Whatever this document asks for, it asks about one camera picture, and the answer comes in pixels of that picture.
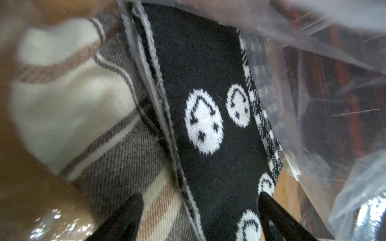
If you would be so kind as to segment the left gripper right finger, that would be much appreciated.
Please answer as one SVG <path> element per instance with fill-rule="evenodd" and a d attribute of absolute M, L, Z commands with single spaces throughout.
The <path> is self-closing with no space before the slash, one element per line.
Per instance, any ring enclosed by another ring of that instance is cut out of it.
<path fill-rule="evenodd" d="M 259 195 L 258 211 L 267 241 L 316 240 L 266 192 L 261 192 Z"/>

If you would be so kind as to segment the clear plastic vacuum bag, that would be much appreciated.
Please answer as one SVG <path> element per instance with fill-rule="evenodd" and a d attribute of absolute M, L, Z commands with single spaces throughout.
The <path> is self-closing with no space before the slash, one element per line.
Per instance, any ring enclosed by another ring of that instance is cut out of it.
<path fill-rule="evenodd" d="M 120 15 L 181 193 L 135 2 L 1 1 L 1 63 L 25 27 Z M 316 241 L 385 240 L 385 1 L 139 2 L 237 29 L 281 146 L 281 170 L 269 195 Z M 183 202 L 194 241 L 201 241 Z"/>

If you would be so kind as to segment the beige brown striped scarf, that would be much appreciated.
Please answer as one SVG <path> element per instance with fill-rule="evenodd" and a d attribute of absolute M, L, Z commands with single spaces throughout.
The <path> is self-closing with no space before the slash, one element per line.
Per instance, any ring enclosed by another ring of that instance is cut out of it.
<path fill-rule="evenodd" d="M 194 241 L 120 15 L 19 38 L 1 63 L 1 240 L 86 241 L 141 193 L 136 241 Z"/>

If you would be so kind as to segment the black scarf white emblem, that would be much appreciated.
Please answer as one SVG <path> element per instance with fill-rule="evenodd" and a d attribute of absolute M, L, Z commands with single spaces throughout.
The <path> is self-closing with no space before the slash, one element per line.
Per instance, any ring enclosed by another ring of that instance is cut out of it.
<path fill-rule="evenodd" d="M 133 10 L 199 239 L 259 241 L 257 201 L 274 193 L 281 146 L 239 31 L 162 5 L 136 1 Z"/>

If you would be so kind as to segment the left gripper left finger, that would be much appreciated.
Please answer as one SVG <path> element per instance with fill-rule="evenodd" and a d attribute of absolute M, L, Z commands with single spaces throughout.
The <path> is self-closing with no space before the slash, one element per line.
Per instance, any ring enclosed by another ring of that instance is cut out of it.
<path fill-rule="evenodd" d="M 136 240 L 143 209 L 142 194 L 133 194 L 86 241 Z"/>

